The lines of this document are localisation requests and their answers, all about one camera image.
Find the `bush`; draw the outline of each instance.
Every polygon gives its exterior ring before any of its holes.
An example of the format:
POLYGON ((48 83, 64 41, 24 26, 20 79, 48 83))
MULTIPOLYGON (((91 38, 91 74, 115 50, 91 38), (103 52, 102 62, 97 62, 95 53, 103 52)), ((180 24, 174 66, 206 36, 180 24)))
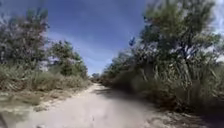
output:
POLYGON ((88 83, 80 76, 63 76, 50 72, 24 70, 0 66, 1 91, 50 91, 53 89, 82 88, 88 83))

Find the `green foliage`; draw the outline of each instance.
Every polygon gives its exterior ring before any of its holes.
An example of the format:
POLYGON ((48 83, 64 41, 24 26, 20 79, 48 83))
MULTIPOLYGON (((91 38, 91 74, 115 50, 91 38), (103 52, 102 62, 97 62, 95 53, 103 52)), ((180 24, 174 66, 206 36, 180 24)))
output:
POLYGON ((60 41, 47 49, 50 46, 44 36, 49 28, 47 16, 47 11, 37 9, 28 10, 24 16, 3 17, 0 21, 1 91, 50 91, 86 86, 87 68, 69 42, 60 41), (46 62, 52 63, 47 67, 43 65, 46 62))
POLYGON ((220 105, 224 66, 217 58, 224 44, 209 28, 213 5, 210 0, 149 5, 140 38, 113 59, 100 81, 175 110, 220 105))
POLYGON ((67 41, 54 43, 49 49, 51 61, 49 66, 53 72, 61 73, 65 76, 79 75, 83 78, 87 76, 87 68, 82 58, 77 52, 73 52, 71 44, 67 41))
POLYGON ((88 86, 86 80, 79 76, 65 77, 50 72, 24 70, 22 67, 0 66, 1 91, 51 91, 53 89, 88 86))
POLYGON ((26 16, 11 17, 0 23, 1 63, 22 64, 34 69, 45 60, 43 36, 48 28, 47 11, 29 10, 26 16))

